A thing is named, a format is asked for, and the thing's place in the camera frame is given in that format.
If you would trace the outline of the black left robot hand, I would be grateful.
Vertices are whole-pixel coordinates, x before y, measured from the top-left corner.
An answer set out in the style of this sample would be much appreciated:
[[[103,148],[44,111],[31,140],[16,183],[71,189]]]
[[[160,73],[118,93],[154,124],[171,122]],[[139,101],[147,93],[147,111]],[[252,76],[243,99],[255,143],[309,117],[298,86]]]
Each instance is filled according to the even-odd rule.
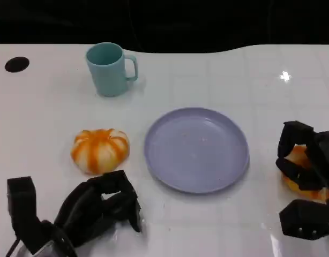
[[[140,204],[124,170],[80,183],[65,199],[54,224],[77,248],[103,235],[117,222],[129,221],[142,231]]]

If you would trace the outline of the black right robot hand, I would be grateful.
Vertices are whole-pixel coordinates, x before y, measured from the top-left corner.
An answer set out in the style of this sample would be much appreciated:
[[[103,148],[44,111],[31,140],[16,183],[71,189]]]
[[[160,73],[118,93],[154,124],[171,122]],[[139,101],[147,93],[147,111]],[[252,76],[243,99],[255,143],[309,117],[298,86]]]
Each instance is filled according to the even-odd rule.
[[[306,240],[329,236],[329,131],[297,120],[284,123],[276,166],[295,199],[280,213],[282,233]]]

